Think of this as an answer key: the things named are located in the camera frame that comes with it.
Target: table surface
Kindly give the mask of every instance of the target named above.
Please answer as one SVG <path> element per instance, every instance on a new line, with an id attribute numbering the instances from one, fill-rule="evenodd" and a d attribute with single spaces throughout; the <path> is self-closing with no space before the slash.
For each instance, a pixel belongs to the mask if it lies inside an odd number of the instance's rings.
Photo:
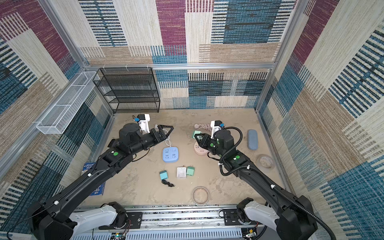
<path id="1" fill-rule="evenodd" d="M 212 120 L 221 120 L 227 127 L 235 126 L 243 132 L 243 140 L 237 147 L 254 163 L 260 154 L 271 156 L 267 142 L 262 133 L 260 123 L 253 109 L 196 109 L 196 110 L 160 110 L 159 113 L 150 113 L 149 127 L 155 124 L 172 125 L 174 130 L 170 135 L 172 146 L 179 149 L 179 160 L 175 163 L 165 163 L 162 160 L 162 150 L 167 147 L 164 142 L 152 147 L 147 156 L 137 162 L 128 164 L 119 174 L 106 181 L 104 194 L 89 196 L 81 206 L 98 206 L 108 202 L 118 202 L 128 205 L 184 205 L 193 204 L 192 192 L 197 186 L 208 189 L 210 197 L 207 204 L 237 204 L 247 197 L 259 203 L 265 200 L 246 182 L 233 174 L 224 177 L 220 174 L 217 161 L 207 156 L 199 156 L 194 152 L 195 139 L 192 133 L 195 123 L 207 123 Z M 119 130 L 132 121 L 132 114 L 116 114 L 107 144 L 113 138 L 119 137 Z M 258 149 L 253 151 L 247 147 L 247 131 L 255 129 L 258 133 Z M 231 130 L 234 141 L 237 142 L 239 134 Z M 193 176 L 186 179 L 177 179 L 177 167 L 195 168 Z M 175 184 L 168 187 L 161 183 L 159 173 L 166 170 L 167 181 Z M 274 182 L 282 186 L 277 167 L 265 174 Z"/>

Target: power strip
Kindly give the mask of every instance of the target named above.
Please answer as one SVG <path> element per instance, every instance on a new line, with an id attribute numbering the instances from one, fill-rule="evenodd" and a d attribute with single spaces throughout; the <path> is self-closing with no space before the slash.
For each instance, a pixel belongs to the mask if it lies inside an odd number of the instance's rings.
<path id="1" fill-rule="evenodd" d="M 164 162 L 177 162 L 179 159 L 179 149 L 177 147 L 166 147 L 163 149 Z"/>

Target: black mesh shelf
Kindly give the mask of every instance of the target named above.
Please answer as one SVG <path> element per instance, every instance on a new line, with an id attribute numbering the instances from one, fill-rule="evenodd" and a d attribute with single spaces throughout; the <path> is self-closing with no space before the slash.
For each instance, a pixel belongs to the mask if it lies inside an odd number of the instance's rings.
<path id="1" fill-rule="evenodd" d="M 93 81 L 114 113 L 159 112 L 160 98 L 151 68 L 100 68 Z"/>

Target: coiled cord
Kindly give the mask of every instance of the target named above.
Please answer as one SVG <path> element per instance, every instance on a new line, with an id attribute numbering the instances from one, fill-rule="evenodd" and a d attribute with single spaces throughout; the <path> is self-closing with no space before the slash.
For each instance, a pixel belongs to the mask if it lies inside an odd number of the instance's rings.
<path id="1" fill-rule="evenodd" d="M 243 138 L 243 133 L 240 131 L 240 129 L 236 128 L 236 127 L 226 127 L 225 129 L 235 129 L 237 130 L 239 133 L 240 133 L 240 139 L 239 141 L 237 141 L 237 143 L 231 147 L 228 151 L 226 151 L 222 157 L 220 158 L 220 163 L 223 163 L 223 160 L 224 160 L 224 157 L 230 152 L 232 151 L 234 148 L 236 148 L 242 138 Z M 292 198 L 288 197 L 287 195 L 285 195 L 282 191 L 280 191 L 280 189 L 277 189 L 274 182 L 272 182 L 262 171 L 260 171 L 260 169 L 258 169 L 257 167 L 252 167 L 252 166 L 240 166 L 240 167 L 237 167 L 235 169 L 232 169 L 231 171 L 229 172 L 226 172 L 224 173 L 223 172 L 223 165 L 220 165 L 220 173 L 223 175 L 223 176 L 228 176 L 228 175 L 231 175 L 232 173 L 236 172 L 237 170 L 239 169 L 244 169 L 244 168 L 249 168 L 255 172 L 257 172 L 269 185 L 271 185 L 271 188 L 277 193 L 279 194 L 280 196 L 282 196 L 283 198 L 285 198 L 287 201 L 289 201 L 290 203 L 292 203 L 293 205 L 295 205 L 297 208 L 299 208 L 302 212 L 308 214 L 309 216 L 311 216 L 313 219 L 316 220 L 316 222 L 318 222 L 329 234 L 329 236 L 331 237 L 331 240 L 336 240 L 336 236 L 335 234 L 333 233 L 332 229 L 330 229 L 330 227 L 328 227 L 328 225 L 325 224 L 325 222 L 323 222 L 318 216 L 314 215 L 313 213 L 311 213 L 310 211 L 308 211 L 305 207 L 303 207 L 301 204 L 299 204 L 298 202 L 296 202 L 295 200 L 293 200 Z"/>

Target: white wire basket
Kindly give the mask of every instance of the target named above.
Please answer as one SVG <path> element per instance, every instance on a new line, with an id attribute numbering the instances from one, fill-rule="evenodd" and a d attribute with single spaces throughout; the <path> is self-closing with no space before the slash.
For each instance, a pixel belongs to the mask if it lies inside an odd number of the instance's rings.
<path id="1" fill-rule="evenodd" d="M 82 72 L 37 125 L 44 134 L 63 134 L 81 105 L 94 88 L 96 72 Z"/>

